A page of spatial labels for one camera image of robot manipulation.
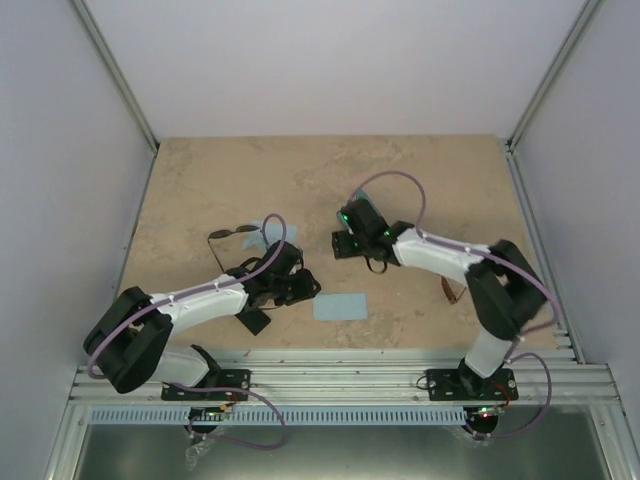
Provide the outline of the blue-grey glasses case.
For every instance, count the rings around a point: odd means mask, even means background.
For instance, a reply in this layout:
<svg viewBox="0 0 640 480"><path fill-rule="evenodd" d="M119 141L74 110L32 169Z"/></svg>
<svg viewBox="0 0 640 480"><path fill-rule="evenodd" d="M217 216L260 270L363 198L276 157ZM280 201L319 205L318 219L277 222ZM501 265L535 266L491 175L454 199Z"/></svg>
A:
<svg viewBox="0 0 640 480"><path fill-rule="evenodd" d="M375 203L373 202L373 200L371 199L371 197L363 190L363 189L356 189L352 195L352 200L356 201L356 200L365 200L366 202L368 202L370 204L370 206L373 208L373 210L380 215L380 211L379 209L376 207Z"/></svg>

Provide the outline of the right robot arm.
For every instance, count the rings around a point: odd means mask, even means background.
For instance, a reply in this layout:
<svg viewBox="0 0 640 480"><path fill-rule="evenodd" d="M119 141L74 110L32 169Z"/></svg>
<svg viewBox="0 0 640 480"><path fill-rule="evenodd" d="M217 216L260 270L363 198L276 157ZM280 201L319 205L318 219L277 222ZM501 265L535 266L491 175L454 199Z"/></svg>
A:
<svg viewBox="0 0 640 480"><path fill-rule="evenodd" d="M526 324L557 301L520 249L508 240L488 246L428 234L403 221L388 224L366 198L337 213L343 229L332 234L334 257L363 257L370 262L426 270L453 280L469 292L481 325L470 350L457 367L462 393L481 399L495 387L494 374L504 365Z"/></svg>

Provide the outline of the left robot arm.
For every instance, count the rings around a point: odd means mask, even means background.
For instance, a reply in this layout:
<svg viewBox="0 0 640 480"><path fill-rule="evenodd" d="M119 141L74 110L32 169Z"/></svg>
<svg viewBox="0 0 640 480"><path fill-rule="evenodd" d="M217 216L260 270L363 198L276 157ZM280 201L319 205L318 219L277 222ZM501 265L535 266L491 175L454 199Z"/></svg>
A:
<svg viewBox="0 0 640 480"><path fill-rule="evenodd" d="M271 321L265 305L295 305L320 291L301 250L287 241L195 287L164 294L130 287L84 340L88 373L108 380L120 394L159 381L181 384L197 399L210 398L219 386L218 364L199 345L186 351L171 348L173 337L223 317L239 319L257 335Z"/></svg>

